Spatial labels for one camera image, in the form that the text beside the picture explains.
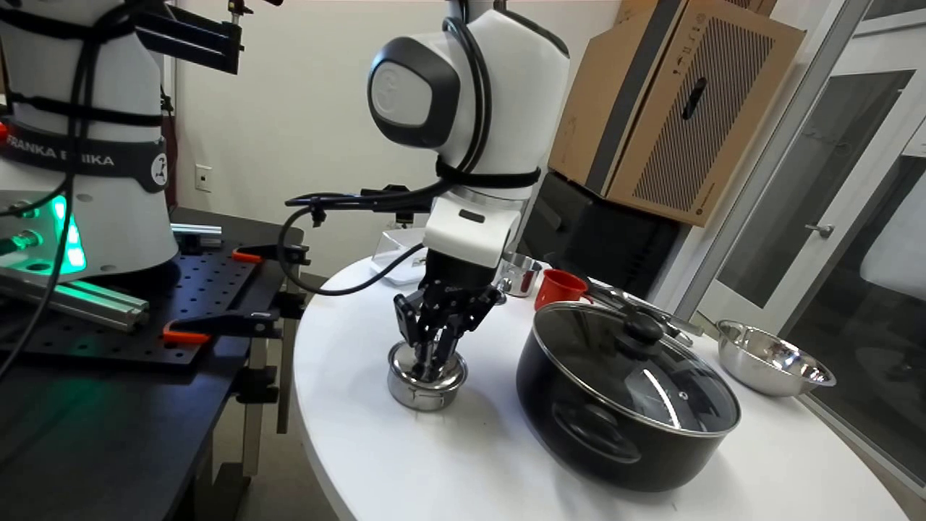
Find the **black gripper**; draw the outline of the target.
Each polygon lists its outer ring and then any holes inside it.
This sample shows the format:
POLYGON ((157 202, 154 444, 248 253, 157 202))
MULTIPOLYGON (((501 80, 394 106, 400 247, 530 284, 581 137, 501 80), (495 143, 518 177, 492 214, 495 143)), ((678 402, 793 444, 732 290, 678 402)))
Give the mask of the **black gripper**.
POLYGON ((475 331, 502 295, 488 267, 466 264, 452 255, 427 253, 424 279, 417 295, 397 295, 394 313, 404 344, 413 351, 413 370, 447 377, 463 368, 456 342, 475 331))

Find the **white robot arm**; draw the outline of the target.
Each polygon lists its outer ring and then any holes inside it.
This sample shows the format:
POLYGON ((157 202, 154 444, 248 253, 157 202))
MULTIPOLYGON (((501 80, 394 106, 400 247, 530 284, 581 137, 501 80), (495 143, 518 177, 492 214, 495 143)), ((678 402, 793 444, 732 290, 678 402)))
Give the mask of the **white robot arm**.
MULTIPOLYGON (((230 73, 241 25, 173 0, 2 0, 2 280, 32 284, 32 315, 50 313, 65 280, 157 270, 180 255, 168 229, 170 154, 162 62, 230 73)), ((298 216, 332 208, 391 212, 424 222, 424 279, 397 299, 417 360, 440 368, 456 338, 501 302, 501 257, 543 174, 570 50, 501 0, 442 0, 433 28, 394 34, 349 88, 323 34, 275 53, 241 137, 261 177, 345 167, 368 137, 327 104, 346 99, 368 134, 424 151, 423 189, 316 192, 290 196, 298 216), (296 89, 287 76, 311 83, 296 89)))

